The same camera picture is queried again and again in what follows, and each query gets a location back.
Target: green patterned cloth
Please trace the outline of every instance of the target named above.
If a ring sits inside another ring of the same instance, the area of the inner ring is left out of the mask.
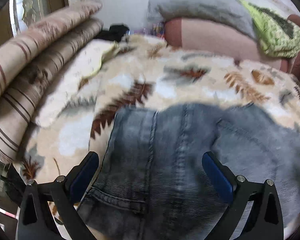
[[[268,8],[240,0],[250,12],[261,49],[271,57],[293,58],[300,51],[300,27]]]

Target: patterned blanket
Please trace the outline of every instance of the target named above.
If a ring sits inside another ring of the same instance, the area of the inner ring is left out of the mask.
[[[82,87],[86,104],[67,107],[47,128],[28,128],[22,147],[29,163],[14,163],[25,180],[29,172],[38,183],[66,175],[89,150],[101,164],[115,113],[131,104],[160,111],[184,102],[221,108],[253,102],[278,124],[300,132],[300,83],[293,75],[249,60],[184,51],[150,36],[129,36],[120,46],[125,49]],[[85,56],[93,60],[89,51]],[[97,99],[88,103],[92,95]]]

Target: jeans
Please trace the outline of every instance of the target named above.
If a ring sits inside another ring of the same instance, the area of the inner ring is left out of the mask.
[[[111,239],[204,239],[226,209],[202,168],[206,151],[249,181],[272,179],[284,225],[300,212],[298,132],[253,104],[226,110],[184,104],[160,112],[118,111],[80,216]]]

